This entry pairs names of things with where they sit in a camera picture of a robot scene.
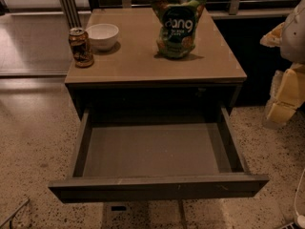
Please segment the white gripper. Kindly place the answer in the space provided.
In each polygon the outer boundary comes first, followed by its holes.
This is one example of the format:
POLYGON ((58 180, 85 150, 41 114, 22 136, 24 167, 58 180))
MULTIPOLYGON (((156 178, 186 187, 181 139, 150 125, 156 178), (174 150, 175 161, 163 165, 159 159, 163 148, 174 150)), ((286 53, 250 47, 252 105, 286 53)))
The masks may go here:
POLYGON ((276 71, 272 79, 270 99, 263 117, 265 127, 283 127, 305 102, 305 0, 285 20, 260 39, 260 44, 280 47, 281 56, 292 66, 276 71))

